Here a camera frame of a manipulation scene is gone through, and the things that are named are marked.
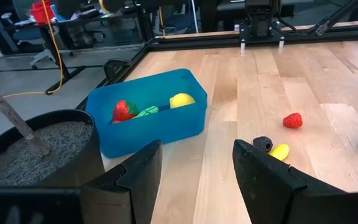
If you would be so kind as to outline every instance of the gray floor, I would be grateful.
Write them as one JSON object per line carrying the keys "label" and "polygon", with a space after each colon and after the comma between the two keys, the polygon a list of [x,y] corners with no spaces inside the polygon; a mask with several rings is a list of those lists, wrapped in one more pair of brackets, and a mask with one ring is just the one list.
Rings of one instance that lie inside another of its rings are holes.
{"label": "gray floor", "polygon": [[[63,54],[67,67],[75,67],[81,65],[100,65],[102,66],[106,60],[110,58],[123,58],[130,60],[139,51],[141,45],[127,45],[122,47],[100,47],[97,49],[74,51],[74,56]],[[30,69],[30,62],[33,55],[19,55],[0,58],[0,70],[11,69]],[[36,63],[38,68],[58,68],[53,61],[43,59]]]}
{"label": "gray floor", "polygon": [[[131,59],[139,46],[120,49],[102,49],[77,53],[73,58],[65,58],[67,66],[102,65],[109,58]],[[28,68],[31,56],[0,58],[0,70]],[[49,61],[42,67],[56,66]],[[59,70],[31,70],[24,72],[0,72],[0,95],[26,91],[45,91],[59,81]],[[63,85],[59,92],[47,95],[27,95],[8,98],[7,101],[24,118],[65,108],[75,108],[104,79],[102,67],[87,68]],[[0,113],[0,134],[12,127],[12,124]]]}

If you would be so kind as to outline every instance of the yellow cable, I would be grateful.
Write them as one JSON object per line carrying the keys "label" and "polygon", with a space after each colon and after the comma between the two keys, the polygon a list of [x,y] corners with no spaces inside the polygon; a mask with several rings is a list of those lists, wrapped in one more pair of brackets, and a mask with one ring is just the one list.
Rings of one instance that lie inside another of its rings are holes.
{"label": "yellow cable", "polygon": [[[62,87],[62,84],[63,84],[62,58],[60,57],[59,48],[58,48],[58,46],[56,44],[55,36],[53,34],[53,29],[52,29],[52,25],[50,23],[50,18],[49,18],[49,15],[48,15],[47,5],[45,4],[45,0],[42,0],[42,5],[44,5],[44,12],[45,12],[45,15],[47,16],[49,32],[50,32],[50,35],[52,37],[55,49],[57,51],[57,57],[59,59],[59,65],[60,65],[60,83],[59,83],[59,86],[55,90],[52,90],[52,91],[48,92],[48,93],[55,93],[56,91],[58,91],[60,89],[60,87]],[[6,95],[6,96],[4,96],[4,98],[8,98],[8,97],[12,97],[12,96],[34,95],[34,94],[45,94],[45,92],[44,91],[30,91],[30,92],[25,92],[25,93],[14,93],[14,94]]]}
{"label": "yellow cable", "polygon": [[104,7],[104,1],[103,0],[99,0],[99,4],[100,4],[100,8],[103,12],[109,12],[105,7]]}
{"label": "yellow cable", "polygon": [[[160,11],[160,23],[161,26],[164,27],[164,21],[162,20],[161,6],[159,7],[159,11]],[[162,29],[162,35],[165,36],[165,28]]]}

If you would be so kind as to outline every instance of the wooden table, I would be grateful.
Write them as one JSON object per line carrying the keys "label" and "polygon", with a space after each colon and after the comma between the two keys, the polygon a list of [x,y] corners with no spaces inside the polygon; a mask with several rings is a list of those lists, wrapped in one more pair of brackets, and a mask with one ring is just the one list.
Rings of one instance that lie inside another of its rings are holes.
{"label": "wooden table", "polygon": [[[176,68],[190,69],[208,93],[206,127],[164,145],[152,223],[250,223],[232,164],[235,139],[287,143],[286,163],[358,191],[358,42],[250,48],[244,55],[239,48],[152,52],[128,80]],[[284,128],[282,119],[294,112],[303,127]]]}

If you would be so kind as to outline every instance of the red strawberry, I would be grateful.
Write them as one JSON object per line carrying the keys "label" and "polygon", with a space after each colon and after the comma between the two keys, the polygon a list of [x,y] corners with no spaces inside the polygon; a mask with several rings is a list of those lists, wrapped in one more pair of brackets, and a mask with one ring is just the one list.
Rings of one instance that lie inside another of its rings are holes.
{"label": "red strawberry", "polygon": [[126,100],[120,100],[117,102],[112,112],[112,122],[118,123],[131,119],[139,114],[139,111],[135,104]]}
{"label": "red strawberry", "polygon": [[283,125],[287,128],[302,127],[302,116],[299,113],[293,113],[283,119]]}

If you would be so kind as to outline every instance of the black metal frame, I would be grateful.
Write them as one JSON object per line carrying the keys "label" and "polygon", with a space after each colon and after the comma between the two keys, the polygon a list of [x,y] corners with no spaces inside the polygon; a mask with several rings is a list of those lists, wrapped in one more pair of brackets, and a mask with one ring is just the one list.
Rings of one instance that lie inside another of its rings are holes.
{"label": "black metal frame", "polygon": [[[140,26],[144,29],[142,33],[147,33],[145,25],[146,22],[142,21],[139,17]],[[286,30],[284,33],[291,34],[292,30]],[[146,36],[145,45],[139,53],[128,63],[122,63],[122,68],[118,69],[114,76],[115,78],[105,78],[97,88],[105,85],[112,85],[115,83],[123,82],[136,66],[142,61],[149,52],[158,52],[166,50],[186,50],[186,49],[211,49],[223,47],[240,47],[240,33],[228,35],[206,35],[194,37],[179,37],[179,38],[164,38],[153,37],[150,39],[149,35]],[[352,41],[358,40],[358,25],[355,26],[342,26],[332,27],[323,35],[311,36],[298,36],[289,35],[285,37],[285,44],[305,44],[305,43],[318,43],[318,42],[335,42],[335,41]],[[247,47],[264,46],[264,45],[277,45],[280,40],[278,39],[250,39],[246,42]],[[76,107],[79,110],[84,110],[86,106],[86,98]]]}

